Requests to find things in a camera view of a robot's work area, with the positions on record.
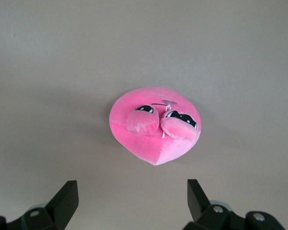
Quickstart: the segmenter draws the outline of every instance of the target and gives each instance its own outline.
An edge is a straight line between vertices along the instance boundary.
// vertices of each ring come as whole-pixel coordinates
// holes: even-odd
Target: heart-shaped plush
[[[116,140],[153,165],[185,154],[202,129],[195,106],[179,93],[160,87],[124,94],[114,103],[109,120]]]

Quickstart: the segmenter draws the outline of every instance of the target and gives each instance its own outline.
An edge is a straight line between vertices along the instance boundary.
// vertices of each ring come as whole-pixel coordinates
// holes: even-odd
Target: gray surface
[[[112,136],[125,92],[190,99],[201,137],[160,166]],[[288,229],[288,1],[0,0],[0,215],[77,179],[73,229],[173,229],[186,182]]]

